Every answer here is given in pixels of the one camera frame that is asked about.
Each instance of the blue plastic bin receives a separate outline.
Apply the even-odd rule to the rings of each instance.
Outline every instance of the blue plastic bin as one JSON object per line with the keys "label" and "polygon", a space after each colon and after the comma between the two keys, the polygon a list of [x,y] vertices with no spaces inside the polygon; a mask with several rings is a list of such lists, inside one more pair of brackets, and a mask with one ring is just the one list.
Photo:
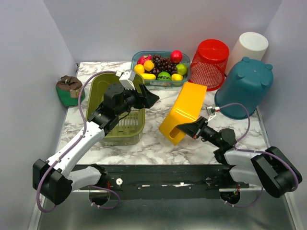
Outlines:
{"label": "blue plastic bin", "polygon": [[[169,58],[171,55],[171,51],[141,51],[136,53],[131,61],[131,69],[134,69],[134,67],[137,65],[138,60],[140,57],[144,55],[155,55],[159,54],[163,58]],[[150,84],[150,85],[159,85],[159,86],[182,86],[185,82],[187,82],[190,79],[191,76],[191,71],[190,71],[190,66],[191,66],[191,61],[190,58],[182,53],[182,61],[180,62],[187,67],[187,73],[183,76],[183,80],[144,80],[145,84]]]}
{"label": "blue plastic bin", "polygon": [[[273,84],[273,66],[248,57],[236,63],[230,70],[214,100],[218,107],[230,103],[244,105],[252,115]],[[221,109],[221,112],[232,119],[247,117],[239,105]]]}

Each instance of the green apple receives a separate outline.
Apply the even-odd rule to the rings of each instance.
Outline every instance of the green apple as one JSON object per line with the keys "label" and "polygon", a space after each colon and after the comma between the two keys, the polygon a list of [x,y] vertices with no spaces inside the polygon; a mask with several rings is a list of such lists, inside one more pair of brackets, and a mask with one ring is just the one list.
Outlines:
{"label": "green apple", "polygon": [[163,80],[163,81],[167,81],[167,80],[171,80],[171,75],[168,72],[161,72],[159,73],[158,80]]}
{"label": "green apple", "polygon": [[187,67],[184,64],[178,64],[176,65],[177,68],[177,74],[185,75],[187,73]]}

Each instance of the gray floor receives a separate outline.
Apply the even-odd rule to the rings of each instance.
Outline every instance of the gray floor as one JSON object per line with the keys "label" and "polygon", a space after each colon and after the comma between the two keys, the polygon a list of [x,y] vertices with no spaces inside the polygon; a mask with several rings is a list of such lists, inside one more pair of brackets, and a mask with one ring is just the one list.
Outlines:
{"label": "gray floor", "polygon": [[[242,192],[241,204],[259,191]],[[285,198],[266,193],[255,206],[232,208],[221,200],[130,200],[113,210],[91,207],[88,192],[74,192],[52,213],[42,214],[40,230],[292,230]]]}

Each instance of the bunch of dark grapes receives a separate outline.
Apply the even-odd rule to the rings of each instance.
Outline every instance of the bunch of dark grapes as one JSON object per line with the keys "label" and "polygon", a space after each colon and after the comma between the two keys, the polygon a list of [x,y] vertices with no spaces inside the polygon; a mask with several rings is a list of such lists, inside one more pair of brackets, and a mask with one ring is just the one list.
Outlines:
{"label": "bunch of dark grapes", "polygon": [[149,73],[158,76],[159,73],[165,71],[170,75],[177,73],[176,64],[172,63],[169,58],[161,57],[161,55],[155,54],[153,56],[154,68]]}

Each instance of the brown cloth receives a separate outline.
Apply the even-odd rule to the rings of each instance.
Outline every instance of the brown cloth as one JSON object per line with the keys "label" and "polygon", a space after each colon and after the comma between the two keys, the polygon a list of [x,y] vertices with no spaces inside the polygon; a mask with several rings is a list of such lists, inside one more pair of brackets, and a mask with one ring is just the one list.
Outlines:
{"label": "brown cloth", "polygon": [[76,77],[64,76],[58,81],[56,87],[64,91],[78,90],[82,87],[82,82]]}

